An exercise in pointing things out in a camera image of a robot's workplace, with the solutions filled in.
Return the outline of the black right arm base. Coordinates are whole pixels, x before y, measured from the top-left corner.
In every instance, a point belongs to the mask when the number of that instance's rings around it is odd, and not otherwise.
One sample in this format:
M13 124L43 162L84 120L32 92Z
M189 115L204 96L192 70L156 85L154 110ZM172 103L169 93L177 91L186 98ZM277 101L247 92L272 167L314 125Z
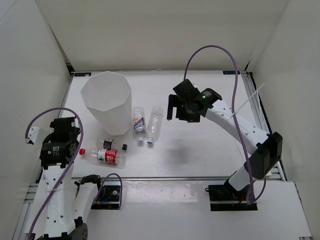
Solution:
M210 210L212 212L239 212L257 211L256 203L250 205L246 202L249 187L231 192L225 185L209 185L204 190L209 194Z

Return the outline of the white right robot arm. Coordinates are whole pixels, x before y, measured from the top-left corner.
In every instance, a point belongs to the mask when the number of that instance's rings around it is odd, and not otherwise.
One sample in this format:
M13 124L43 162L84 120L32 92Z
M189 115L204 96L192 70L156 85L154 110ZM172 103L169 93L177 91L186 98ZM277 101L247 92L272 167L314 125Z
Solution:
M204 117L229 133L244 147L248 160L227 181L224 193L230 200L238 199L243 189L254 180L263 179L282 156L283 137L267 133L232 109L222 96L211 88L199 91L185 79L173 88L168 97L167 120L177 118L188 123L198 123Z

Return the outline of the clear bottle blue orange label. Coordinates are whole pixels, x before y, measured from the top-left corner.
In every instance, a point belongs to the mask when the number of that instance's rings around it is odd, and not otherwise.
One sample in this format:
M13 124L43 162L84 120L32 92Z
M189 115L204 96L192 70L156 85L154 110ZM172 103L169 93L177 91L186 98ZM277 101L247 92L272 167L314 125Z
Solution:
M146 137L146 120L143 107L134 107L132 109L133 136L137 140L137 144L142 146Z

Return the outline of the clear unlabelled plastic bottle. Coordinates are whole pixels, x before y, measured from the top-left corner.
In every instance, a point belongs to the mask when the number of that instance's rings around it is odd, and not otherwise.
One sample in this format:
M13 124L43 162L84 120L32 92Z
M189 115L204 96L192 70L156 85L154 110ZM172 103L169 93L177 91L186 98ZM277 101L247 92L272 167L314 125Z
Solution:
M161 107L156 106L151 110L146 132L148 145L153 145L159 138L161 133L163 117L164 114L163 109Z

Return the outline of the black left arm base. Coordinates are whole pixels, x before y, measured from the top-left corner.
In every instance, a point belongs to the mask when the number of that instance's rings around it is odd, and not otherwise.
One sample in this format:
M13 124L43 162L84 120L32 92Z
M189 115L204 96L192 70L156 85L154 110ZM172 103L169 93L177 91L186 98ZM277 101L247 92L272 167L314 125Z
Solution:
M119 210L121 207L122 186L120 181L106 181L97 198L91 205L92 210Z

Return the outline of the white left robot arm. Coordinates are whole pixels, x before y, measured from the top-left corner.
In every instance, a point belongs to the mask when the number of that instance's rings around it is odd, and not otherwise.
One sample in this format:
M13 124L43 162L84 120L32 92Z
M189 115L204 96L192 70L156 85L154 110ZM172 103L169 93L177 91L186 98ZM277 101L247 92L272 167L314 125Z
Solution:
M50 123L53 129L42 142L40 161L49 200L44 210L45 226L41 240L86 240L86 224L93 200L100 200L105 188L98 175L88 175L80 181L72 180L80 128L75 117L56 118Z

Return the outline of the clear bottle red label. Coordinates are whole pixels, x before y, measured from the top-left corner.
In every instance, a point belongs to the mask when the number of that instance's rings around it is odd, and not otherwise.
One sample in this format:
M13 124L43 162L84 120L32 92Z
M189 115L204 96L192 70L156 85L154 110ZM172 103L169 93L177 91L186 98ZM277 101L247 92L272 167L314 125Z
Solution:
M79 155L82 159L121 168L125 165L124 154L114 149L104 148L81 148Z

